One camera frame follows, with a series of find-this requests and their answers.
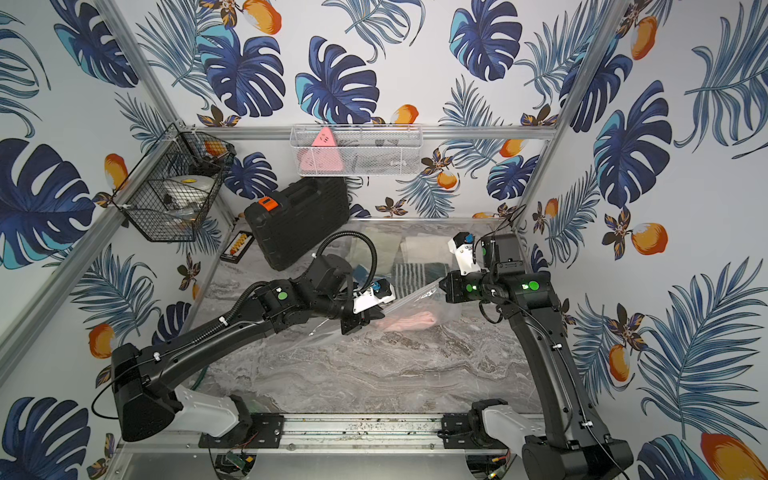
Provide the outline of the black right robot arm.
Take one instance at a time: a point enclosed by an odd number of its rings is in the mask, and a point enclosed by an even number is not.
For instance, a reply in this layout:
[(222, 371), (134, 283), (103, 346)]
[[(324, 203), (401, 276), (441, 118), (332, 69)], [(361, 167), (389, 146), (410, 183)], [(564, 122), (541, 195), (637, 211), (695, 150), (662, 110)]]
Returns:
[(513, 218), (476, 236), (468, 231), (448, 241), (457, 269), (439, 282), (450, 304), (492, 308), (525, 354), (542, 408), (534, 421), (501, 399), (476, 401), (463, 415), (447, 414), (439, 436), (448, 449), (505, 448), (521, 460), (530, 479), (625, 477), (634, 456), (615, 438), (589, 400), (567, 343), (562, 304), (548, 272), (532, 271), (518, 238), (504, 233)]

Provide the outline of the cream towel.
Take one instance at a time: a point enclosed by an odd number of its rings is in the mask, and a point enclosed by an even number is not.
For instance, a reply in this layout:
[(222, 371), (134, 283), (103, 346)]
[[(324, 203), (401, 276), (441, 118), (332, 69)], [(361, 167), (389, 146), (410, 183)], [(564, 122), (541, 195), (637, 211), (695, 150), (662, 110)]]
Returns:
[[(376, 248), (377, 274), (390, 274), (400, 250), (401, 236), (376, 230), (364, 230), (363, 234), (371, 240)], [(371, 258), (367, 244), (361, 240), (354, 239), (347, 260), (353, 267), (358, 265), (369, 267)]]

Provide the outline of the white towel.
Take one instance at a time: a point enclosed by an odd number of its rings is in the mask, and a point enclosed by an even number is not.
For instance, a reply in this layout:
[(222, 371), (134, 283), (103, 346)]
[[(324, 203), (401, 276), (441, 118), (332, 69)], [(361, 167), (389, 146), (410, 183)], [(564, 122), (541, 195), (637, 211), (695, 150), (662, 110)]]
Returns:
[(449, 251), (450, 237), (440, 235), (417, 235), (406, 237), (401, 250), (405, 263), (450, 264), (453, 254)]

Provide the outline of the green striped towel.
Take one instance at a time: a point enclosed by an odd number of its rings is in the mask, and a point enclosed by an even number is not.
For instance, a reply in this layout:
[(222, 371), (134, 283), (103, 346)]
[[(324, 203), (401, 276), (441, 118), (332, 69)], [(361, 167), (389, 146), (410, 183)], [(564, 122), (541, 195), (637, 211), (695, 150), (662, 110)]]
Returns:
[(440, 262), (400, 263), (394, 266), (391, 283), (398, 298), (405, 298), (426, 285), (444, 278), (450, 265)]

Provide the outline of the clear plastic vacuum bag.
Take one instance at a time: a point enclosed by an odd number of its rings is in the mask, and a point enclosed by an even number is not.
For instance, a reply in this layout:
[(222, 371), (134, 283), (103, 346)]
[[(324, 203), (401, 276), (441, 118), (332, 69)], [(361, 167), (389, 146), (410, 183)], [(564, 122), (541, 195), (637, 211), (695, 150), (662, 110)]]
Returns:
[[(464, 218), (444, 220), (353, 220), (348, 222), (344, 228), (346, 230), (358, 231), (362, 234), (364, 230), (376, 230), (400, 235), (401, 243), (400, 250), (398, 251), (395, 260), (396, 265), (405, 263), (403, 260), (401, 244), (406, 237), (417, 235), (440, 235), (452, 238), (457, 233), (466, 231), (473, 234), (475, 239), (479, 239), (479, 237), (493, 231), (501, 223), (502, 220), (497, 217), (485, 219)], [(449, 272), (458, 269), (454, 255), (452, 262), (449, 265)], [(376, 278), (378, 280), (387, 279), (391, 283), (392, 271), (387, 275), (378, 275), (376, 273)], [(383, 306), (383, 312), (385, 314), (384, 318), (405, 317), (419, 312), (429, 311), (437, 317), (438, 323), (426, 330), (432, 330), (439, 325), (458, 320), (460, 318), (460, 307), (457, 305), (450, 305), (446, 302), (445, 294), (438, 287), (438, 281), (426, 285), (405, 298), (398, 298), (396, 296), (394, 301)], [(299, 351), (305, 353), (312, 350), (334, 348), (338, 345), (346, 345), (369, 336), (383, 335), (385, 333), (410, 334), (425, 331), (383, 332), (374, 327), (376, 321), (377, 320), (371, 321), (369, 325), (350, 335), (342, 335), (340, 326), (336, 321), (320, 318), (312, 319), (307, 325), (296, 328), (296, 330), (288, 335), (290, 345), (285, 349), (290, 352)]]

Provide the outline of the pink towel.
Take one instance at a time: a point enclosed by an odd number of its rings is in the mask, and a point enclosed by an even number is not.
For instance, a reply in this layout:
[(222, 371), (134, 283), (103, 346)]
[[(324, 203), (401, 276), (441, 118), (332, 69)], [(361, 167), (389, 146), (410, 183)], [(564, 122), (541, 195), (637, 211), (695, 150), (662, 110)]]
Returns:
[(419, 312), (405, 317), (386, 317), (377, 320), (374, 327), (383, 332), (422, 331), (435, 326), (437, 317), (429, 311)]

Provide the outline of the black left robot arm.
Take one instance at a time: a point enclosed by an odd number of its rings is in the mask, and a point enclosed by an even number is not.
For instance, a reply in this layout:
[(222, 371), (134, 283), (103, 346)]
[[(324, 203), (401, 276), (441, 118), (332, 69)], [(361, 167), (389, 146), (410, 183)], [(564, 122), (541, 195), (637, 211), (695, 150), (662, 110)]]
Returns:
[(142, 349), (132, 344), (112, 354), (110, 384), (123, 441), (139, 442), (165, 431), (201, 436), (203, 447), (247, 443), (257, 433), (252, 413), (237, 396), (193, 391), (184, 381), (236, 350), (312, 318), (336, 321), (349, 335), (384, 318), (395, 290), (374, 268), (357, 285), (351, 265), (325, 248), (345, 237), (340, 231), (318, 247), (307, 269), (294, 279), (248, 286), (224, 314), (170, 340)]

